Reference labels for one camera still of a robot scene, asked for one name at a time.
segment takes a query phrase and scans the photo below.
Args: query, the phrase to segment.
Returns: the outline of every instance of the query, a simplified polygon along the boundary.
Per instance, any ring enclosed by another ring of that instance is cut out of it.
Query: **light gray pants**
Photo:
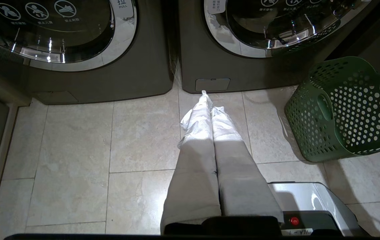
[[[164,201],[161,232],[180,222],[201,224],[218,216],[283,213],[224,108],[204,93],[182,119],[186,134]]]

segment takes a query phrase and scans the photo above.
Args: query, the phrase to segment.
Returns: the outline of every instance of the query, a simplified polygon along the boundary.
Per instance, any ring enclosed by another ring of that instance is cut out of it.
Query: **red button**
[[[292,225],[298,225],[300,223],[300,220],[297,217],[291,217],[291,224]]]

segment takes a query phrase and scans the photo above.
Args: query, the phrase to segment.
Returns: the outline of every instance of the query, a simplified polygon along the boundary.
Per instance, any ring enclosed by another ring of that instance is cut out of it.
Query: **front-loading washing machine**
[[[0,0],[0,74],[45,104],[172,87],[161,0]]]
[[[179,0],[182,88],[190,93],[294,85],[379,0]]]

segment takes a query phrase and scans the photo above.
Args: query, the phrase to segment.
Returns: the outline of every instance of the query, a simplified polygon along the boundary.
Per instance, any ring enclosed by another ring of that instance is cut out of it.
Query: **washing machine door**
[[[0,0],[0,48],[46,70],[106,65],[130,47],[136,27],[133,0]]]
[[[240,56],[267,58],[300,50],[340,29],[370,0],[205,0],[213,38]]]

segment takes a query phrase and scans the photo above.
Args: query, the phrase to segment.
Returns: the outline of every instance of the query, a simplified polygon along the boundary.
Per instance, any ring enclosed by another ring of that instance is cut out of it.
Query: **green laundry basket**
[[[358,57],[316,64],[285,115],[308,161],[380,152],[380,74]]]

